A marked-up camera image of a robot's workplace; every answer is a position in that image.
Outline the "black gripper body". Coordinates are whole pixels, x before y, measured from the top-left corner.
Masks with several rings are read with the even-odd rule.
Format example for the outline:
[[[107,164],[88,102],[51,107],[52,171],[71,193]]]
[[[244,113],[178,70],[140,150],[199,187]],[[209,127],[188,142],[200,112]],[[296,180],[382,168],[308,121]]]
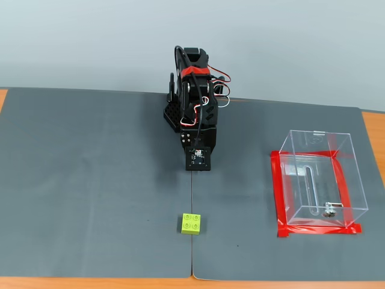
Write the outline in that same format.
[[[210,154],[216,145],[217,128],[215,126],[181,126],[180,132],[189,131],[191,134],[191,146],[184,148],[186,154],[199,151],[200,155]]]

